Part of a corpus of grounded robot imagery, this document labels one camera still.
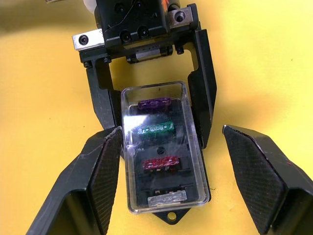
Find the purple fuse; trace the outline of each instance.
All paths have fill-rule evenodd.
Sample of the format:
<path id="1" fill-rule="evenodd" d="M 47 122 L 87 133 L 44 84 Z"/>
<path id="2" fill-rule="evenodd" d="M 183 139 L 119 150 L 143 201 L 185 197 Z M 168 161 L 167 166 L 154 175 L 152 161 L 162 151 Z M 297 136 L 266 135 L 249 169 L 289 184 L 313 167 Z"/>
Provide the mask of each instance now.
<path id="1" fill-rule="evenodd" d="M 147 99 L 142 100 L 138 103 L 138 109 L 156 109 L 165 106 L 170 106 L 172 99 L 170 97 L 157 98 L 157 99 Z"/>

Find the green fuse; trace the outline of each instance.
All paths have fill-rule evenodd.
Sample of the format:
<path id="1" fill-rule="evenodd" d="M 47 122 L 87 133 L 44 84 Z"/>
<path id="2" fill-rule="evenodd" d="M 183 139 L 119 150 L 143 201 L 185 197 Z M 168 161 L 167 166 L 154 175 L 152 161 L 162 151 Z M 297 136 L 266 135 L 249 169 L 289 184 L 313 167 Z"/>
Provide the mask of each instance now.
<path id="1" fill-rule="evenodd" d="M 158 125 L 141 126 L 138 128 L 140 136 L 148 136 L 151 134 L 161 134 L 174 131 L 174 124 L 171 121 L 160 123 Z"/>

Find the black screw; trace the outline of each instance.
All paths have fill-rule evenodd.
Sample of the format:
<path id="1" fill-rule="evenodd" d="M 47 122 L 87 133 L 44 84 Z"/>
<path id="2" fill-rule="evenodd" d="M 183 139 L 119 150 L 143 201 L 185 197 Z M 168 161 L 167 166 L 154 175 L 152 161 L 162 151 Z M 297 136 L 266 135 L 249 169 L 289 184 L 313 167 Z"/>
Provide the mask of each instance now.
<path id="1" fill-rule="evenodd" d="M 85 63 L 84 63 L 84 67 L 85 67 L 86 69 L 91 68 L 91 67 L 92 67 L 91 62 L 85 62 Z"/>
<path id="2" fill-rule="evenodd" d="M 124 5 L 122 3 L 117 3 L 114 7 L 116 13 L 123 13 L 125 8 Z"/>
<path id="3" fill-rule="evenodd" d="M 121 33 L 121 39 L 123 42 L 128 43 L 131 41 L 131 34 L 128 31 L 124 31 Z"/>
<path id="4" fill-rule="evenodd" d="M 146 38 L 149 36 L 149 30 L 146 27 L 140 27 L 138 30 L 139 37 Z"/>
<path id="5" fill-rule="evenodd" d="M 161 146 L 157 148 L 156 152 L 158 153 L 158 155 L 162 155 L 165 153 L 165 148 Z"/>
<path id="6" fill-rule="evenodd" d="M 184 48 L 183 47 L 178 47 L 177 49 L 176 49 L 176 52 L 177 52 L 177 55 L 182 55 L 182 54 L 184 54 Z"/>
<path id="7" fill-rule="evenodd" d="M 175 20 L 179 23 L 185 20 L 185 18 L 186 18 L 186 14 L 182 11 L 179 11 L 175 14 Z"/>
<path id="8" fill-rule="evenodd" d="M 88 43 L 89 39 L 86 35 L 82 35 L 79 37 L 78 39 L 78 42 L 81 44 L 81 45 L 86 45 Z"/>
<path id="9" fill-rule="evenodd" d="M 141 7 L 142 6 L 142 2 L 141 1 L 137 1 L 136 2 L 136 7 Z"/>
<path id="10" fill-rule="evenodd" d="M 111 63 L 112 62 L 112 59 L 111 59 L 111 57 L 105 57 L 104 59 L 103 59 L 103 61 L 104 61 L 104 63 Z"/>

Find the mounting hole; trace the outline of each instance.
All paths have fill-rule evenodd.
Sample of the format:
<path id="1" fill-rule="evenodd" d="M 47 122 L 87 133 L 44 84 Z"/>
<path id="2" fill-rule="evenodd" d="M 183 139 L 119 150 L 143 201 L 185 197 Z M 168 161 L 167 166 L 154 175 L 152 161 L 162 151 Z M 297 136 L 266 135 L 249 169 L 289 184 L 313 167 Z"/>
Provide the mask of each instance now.
<path id="1" fill-rule="evenodd" d="M 156 152 L 158 153 L 158 155 L 162 155 L 165 153 L 165 148 L 161 146 L 157 148 Z"/>
<path id="2" fill-rule="evenodd" d="M 143 3 L 142 1 L 138 0 L 136 3 L 135 3 L 136 7 L 142 7 Z"/>
<path id="3" fill-rule="evenodd" d="M 128 43 L 132 40 L 131 34 L 128 31 L 123 31 L 120 37 L 121 40 L 125 43 Z"/>
<path id="4" fill-rule="evenodd" d="M 146 38 L 149 36 L 149 30 L 147 27 L 142 26 L 138 29 L 138 35 L 140 38 Z"/>
<path id="5" fill-rule="evenodd" d="M 86 35 L 82 35 L 79 37 L 78 39 L 78 42 L 81 44 L 81 45 L 86 45 L 88 43 L 89 39 Z"/>
<path id="6" fill-rule="evenodd" d="M 125 11 L 124 4 L 122 4 L 122 3 L 115 4 L 114 9 L 115 9 L 116 13 L 123 13 Z"/>
<path id="7" fill-rule="evenodd" d="M 186 18 L 186 14 L 182 11 L 179 11 L 175 14 L 175 20 L 179 23 L 185 20 L 185 18 Z"/>
<path id="8" fill-rule="evenodd" d="M 169 213 L 167 214 L 167 219 L 168 219 L 168 221 L 170 221 L 170 222 L 175 222 L 176 219 L 177 219 L 177 216 L 176 216 L 176 214 L 175 214 L 174 212 L 169 212 Z"/>

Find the fuse box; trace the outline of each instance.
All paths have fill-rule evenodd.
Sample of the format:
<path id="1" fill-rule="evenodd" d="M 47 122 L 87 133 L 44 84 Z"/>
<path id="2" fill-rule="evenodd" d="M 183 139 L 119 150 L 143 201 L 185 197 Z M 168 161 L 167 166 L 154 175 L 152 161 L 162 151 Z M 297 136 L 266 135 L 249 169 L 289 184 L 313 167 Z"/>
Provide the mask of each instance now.
<path id="1" fill-rule="evenodd" d="M 206 203 L 209 192 L 186 85 L 126 88 L 121 101 L 130 211 Z"/>

